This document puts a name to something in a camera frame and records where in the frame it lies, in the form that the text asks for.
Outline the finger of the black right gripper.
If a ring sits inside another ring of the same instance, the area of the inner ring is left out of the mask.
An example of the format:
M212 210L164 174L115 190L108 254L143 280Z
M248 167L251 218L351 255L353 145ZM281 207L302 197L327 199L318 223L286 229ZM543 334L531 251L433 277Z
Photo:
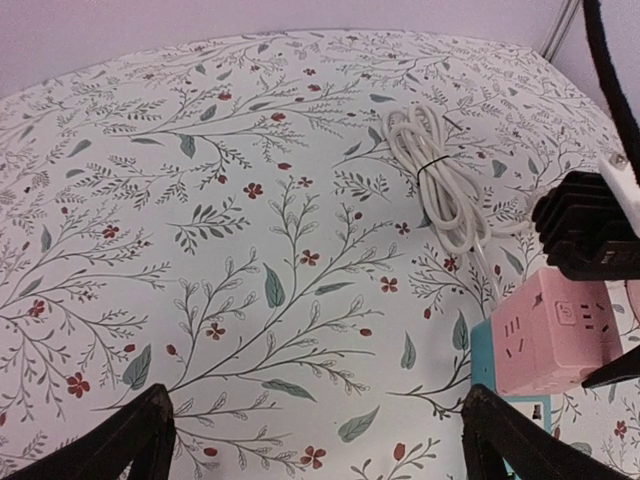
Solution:
M626 352L611 363L592 372L582 383L585 389L638 379L640 376L640 346Z

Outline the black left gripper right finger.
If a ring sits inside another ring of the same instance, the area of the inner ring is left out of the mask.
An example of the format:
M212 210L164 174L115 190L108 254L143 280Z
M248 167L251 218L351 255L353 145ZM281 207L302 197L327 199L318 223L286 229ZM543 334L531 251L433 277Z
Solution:
M554 438L478 384L462 408L462 445L470 479L623 479L625 476Z

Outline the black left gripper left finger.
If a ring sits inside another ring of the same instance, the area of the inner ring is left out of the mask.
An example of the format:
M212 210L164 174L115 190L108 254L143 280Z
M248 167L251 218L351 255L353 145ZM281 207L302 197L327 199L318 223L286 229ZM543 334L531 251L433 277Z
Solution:
M176 440L173 404L160 383L89 433L9 475L24 479L167 479Z

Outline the teal power strip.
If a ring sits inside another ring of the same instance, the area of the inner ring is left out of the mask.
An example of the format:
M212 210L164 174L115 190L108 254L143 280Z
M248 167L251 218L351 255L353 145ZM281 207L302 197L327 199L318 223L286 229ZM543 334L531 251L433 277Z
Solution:
M471 330L471 384L482 384L494 393L496 388L496 374L494 362L494 347L491 325L485 320ZM547 433L551 428L551 397L543 396L515 396L501 398L525 415L529 420Z

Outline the pink cube socket adapter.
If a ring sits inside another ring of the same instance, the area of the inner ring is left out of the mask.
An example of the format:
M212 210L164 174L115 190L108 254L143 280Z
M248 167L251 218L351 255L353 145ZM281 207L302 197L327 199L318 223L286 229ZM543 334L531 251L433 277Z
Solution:
M496 390L556 395L619 358L622 345L603 281L573 281L544 267L490 316Z

